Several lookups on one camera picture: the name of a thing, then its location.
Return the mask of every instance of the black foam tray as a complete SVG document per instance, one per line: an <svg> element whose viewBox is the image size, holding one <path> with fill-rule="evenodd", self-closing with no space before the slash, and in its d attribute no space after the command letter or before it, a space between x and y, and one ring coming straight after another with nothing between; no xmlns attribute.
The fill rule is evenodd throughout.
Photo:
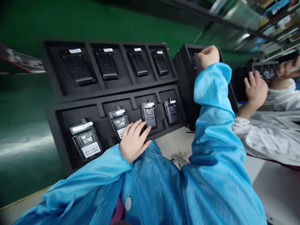
<svg viewBox="0 0 300 225"><path fill-rule="evenodd" d="M163 105L169 97L176 100L179 120L178 124L171 126L168 125ZM150 131L147 140L154 140L187 125L185 111L176 85L49 106L46 109L47 119L66 175L69 176L87 163L81 159L72 141L70 127L81 124L81 118L86 118L88 122L92 121L100 142L107 150L118 143L113 127L107 118L108 113L116 110L117 105L120 105L122 109L125 109L129 122L135 122L142 119L141 104L148 102L149 98L155 104L157 128Z"/></svg>
<svg viewBox="0 0 300 225"><path fill-rule="evenodd" d="M178 81L178 76L166 43L44 41L43 46L45 53L42 57L42 63L52 89L58 96L60 102L128 93ZM81 87L74 82L59 54L60 50L67 48L81 49L96 79L95 84ZM103 80L94 56L94 50L96 48L113 49L113 55L119 73L118 80ZM136 76L127 57L127 51L132 48L141 48L141 54L149 71L147 76ZM163 51L167 59L169 73L165 76L159 76L156 71L151 56L151 53L155 50Z"/></svg>
<svg viewBox="0 0 300 225"><path fill-rule="evenodd" d="M203 70L197 54L207 46L184 44L178 53L174 56L173 62L178 73L179 82L177 82L183 105L186 111L188 125L191 131L195 131L195 123L199 117L201 106L194 102L194 85L199 73ZM222 52L220 53L220 62L224 62ZM235 116L240 115L238 103L231 86L228 85L228 98Z"/></svg>

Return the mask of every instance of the white lab coat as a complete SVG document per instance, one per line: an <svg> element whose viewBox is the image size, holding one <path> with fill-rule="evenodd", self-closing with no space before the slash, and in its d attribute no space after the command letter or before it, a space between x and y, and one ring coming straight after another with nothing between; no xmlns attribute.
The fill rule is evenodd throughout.
<svg viewBox="0 0 300 225"><path fill-rule="evenodd" d="M290 79L283 90L269 89L266 103L273 111L257 111L249 120L237 117L232 129L247 153L258 158L300 166L300 91Z"/></svg>

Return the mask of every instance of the person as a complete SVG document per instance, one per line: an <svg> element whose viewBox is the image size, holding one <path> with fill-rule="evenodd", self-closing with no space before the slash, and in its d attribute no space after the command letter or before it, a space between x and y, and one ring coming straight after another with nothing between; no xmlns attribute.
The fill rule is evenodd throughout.
<svg viewBox="0 0 300 225"><path fill-rule="evenodd" d="M276 160L280 163L300 166L300 91L292 78L300 71L296 61L281 63L269 87L259 72L249 73L245 78L248 101L240 110L232 129L252 156ZM262 105L272 105L274 111L257 111Z"/></svg>
<svg viewBox="0 0 300 225"><path fill-rule="evenodd" d="M14 224L110 224L118 198L127 224L267 224L243 166L246 152L232 131L231 69L215 46L199 53L205 69L195 82L201 104L190 164L181 171L155 141L131 123L117 144L54 184L43 201Z"/></svg>

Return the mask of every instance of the blue esd smock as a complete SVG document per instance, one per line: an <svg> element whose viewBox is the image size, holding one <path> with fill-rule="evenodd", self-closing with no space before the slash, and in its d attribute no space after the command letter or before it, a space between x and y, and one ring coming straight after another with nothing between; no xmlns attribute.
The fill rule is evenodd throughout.
<svg viewBox="0 0 300 225"><path fill-rule="evenodd" d="M201 104L191 164L182 170L163 157L156 142L132 164L119 145L60 180L43 201L15 224L109 224L117 199L131 207L135 224L267 224L264 208L243 167L246 152L232 132L228 100L231 69L216 63L196 79L194 100Z"/></svg>

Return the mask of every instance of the barcode label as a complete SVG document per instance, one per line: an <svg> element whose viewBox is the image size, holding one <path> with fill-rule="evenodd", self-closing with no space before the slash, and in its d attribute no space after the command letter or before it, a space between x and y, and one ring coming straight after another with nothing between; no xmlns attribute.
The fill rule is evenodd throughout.
<svg viewBox="0 0 300 225"><path fill-rule="evenodd" d="M93 122L88 122L86 124L82 124L82 125L79 125L77 127L73 127L72 130L74 133L78 132L78 131L81 131L81 130L84 130L85 128L89 127L90 125L93 125Z"/></svg>
<svg viewBox="0 0 300 225"><path fill-rule="evenodd" d="M122 109L122 110L116 111L116 114L119 115L119 114L124 113L124 112L125 112L125 109Z"/></svg>
<svg viewBox="0 0 300 225"><path fill-rule="evenodd" d="M81 148L85 158L91 157L99 152L101 152L101 149L97 142L94 142L88 146L85 146Z"/></svg>
<svg viewBox="0 0 300 225"><path fill-rule="evenodd" d="M123 138L123 133L124 133L124 130L125 130L125 128L126 128L126 127L122 128L122 129L120 129L120 130L117 130L117 131L118 131L118 135L119 135L120 139L122 139L122 138Z"/></svg>
<svg viewBox="0 0 300 225"><path fill-rule="evenodd" d="M70 53L78 53L78 52L81 52L81 49L80 49L80 48L77 48L77 49L69 49L69 52L70 52Z"/></svg>
<svg viewBox="0 0 300 225"><path fill-rule="evenodd" d="M112 52L113 49L112 48L104 48L103 51L105 51L105 52Z"/></svg>

